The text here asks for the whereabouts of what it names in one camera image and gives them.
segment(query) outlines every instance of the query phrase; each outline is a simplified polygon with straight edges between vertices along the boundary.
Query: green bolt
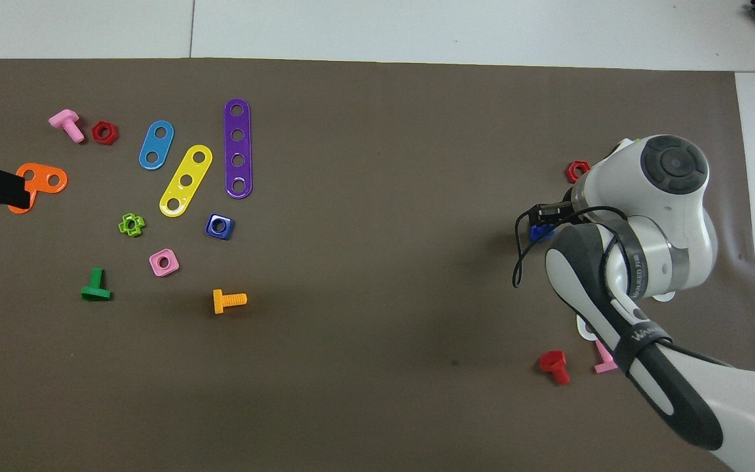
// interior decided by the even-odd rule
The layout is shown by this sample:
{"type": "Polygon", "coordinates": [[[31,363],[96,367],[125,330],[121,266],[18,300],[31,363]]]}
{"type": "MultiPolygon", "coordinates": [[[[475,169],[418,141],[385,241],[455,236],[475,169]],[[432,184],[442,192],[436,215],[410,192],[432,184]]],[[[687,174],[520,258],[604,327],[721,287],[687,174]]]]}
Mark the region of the green bolt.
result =
{"type": "Polygon", "coordinates": [[[90,302],[110,299],[112,292],[101,288],[101,278],[103,275],[104,271],[102,268],[96,267],[92,269],[92,274],[89,275],[89,286],[81,288],[81,298],[90,302]]]}

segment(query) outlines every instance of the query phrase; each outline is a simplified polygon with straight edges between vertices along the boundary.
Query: white table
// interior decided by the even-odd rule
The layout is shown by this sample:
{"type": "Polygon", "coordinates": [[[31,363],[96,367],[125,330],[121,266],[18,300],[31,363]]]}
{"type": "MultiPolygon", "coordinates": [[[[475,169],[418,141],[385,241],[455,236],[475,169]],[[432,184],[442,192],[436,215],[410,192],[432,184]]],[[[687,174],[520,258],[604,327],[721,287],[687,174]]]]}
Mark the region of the white table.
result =
{"type": "Polygon", "coordinates": [[[0,58],[245,57],[736,71],[755,244],[755,21],[721,0],[0,0],[0,58]]]}

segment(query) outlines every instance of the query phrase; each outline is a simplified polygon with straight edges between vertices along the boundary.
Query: red hexagonal nut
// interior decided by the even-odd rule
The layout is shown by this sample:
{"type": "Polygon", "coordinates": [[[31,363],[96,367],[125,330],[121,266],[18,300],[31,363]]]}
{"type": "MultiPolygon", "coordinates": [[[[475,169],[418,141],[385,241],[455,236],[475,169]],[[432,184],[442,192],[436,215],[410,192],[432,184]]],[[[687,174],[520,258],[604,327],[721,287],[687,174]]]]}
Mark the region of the red hexagonal nut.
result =
{"type": "Polygon", "coordinates": [[[567,174],[567,180],[569,180],[571,184],[575,184],[575,181],[578,180],[579,177],[584,176],[588,170],[590,170],[590,163],[587,161],[572,161],[565,172],[567,174]]]}
{"type": "Polygon", "coordinates": [[[118,139],[118,128],[108,121],[99,121],[92,127],[92,139],[99,144],[112,144],[118,139]]]}

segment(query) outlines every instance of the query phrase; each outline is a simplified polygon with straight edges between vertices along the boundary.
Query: yellow plate with three holes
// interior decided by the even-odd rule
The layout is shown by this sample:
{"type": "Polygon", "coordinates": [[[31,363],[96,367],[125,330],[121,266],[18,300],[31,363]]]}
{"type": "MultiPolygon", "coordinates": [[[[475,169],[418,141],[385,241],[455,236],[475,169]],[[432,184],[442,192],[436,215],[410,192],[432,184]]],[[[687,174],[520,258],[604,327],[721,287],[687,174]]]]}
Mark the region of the yellow plate with three holes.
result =
{"type": "Polygon", "coordinates": [[[180,167],[174,174],[174,178],[170,180],[168,188],[162,194],[162,199],[159,200],[159,210],[162,210],[162,215],[175,218],[185,212],[211,164],[212,150],[209,147],[203,146],[203,144],[195,144],[195,146],[189,147],[188,152],[185,153],[185,157],[180,162],[180,167]],[[200,161],[199,155],[203,156],[202,161],[200,161]]]}

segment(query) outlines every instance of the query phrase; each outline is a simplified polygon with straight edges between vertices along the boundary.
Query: orange plate with holes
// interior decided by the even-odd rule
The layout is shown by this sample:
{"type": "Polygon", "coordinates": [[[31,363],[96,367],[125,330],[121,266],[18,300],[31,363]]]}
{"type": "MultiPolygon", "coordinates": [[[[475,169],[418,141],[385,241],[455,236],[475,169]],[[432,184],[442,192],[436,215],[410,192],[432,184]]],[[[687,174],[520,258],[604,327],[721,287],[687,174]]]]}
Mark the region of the orange plate with holes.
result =
{"type": "Polygon", "coordinates": [[[25,179],[25,190],[31,194],[28,208],[23,209],[8,206],[10,211],[14,213],[25,213],[33,208],[33,200],[37,197],[38,191],[57,193],[66,188],[66,184],[69,183],[69,176],[66,176],[65,171],[62,169],[51,167],[50,165],[34,164],[33,162],[21,165],[16,174],[17,176],[24,177],[25,173],[29,170],[33,172],[33,177],[25,179]],[[51,180],[57,180],[57,182],[52,184],[51,180]]]}

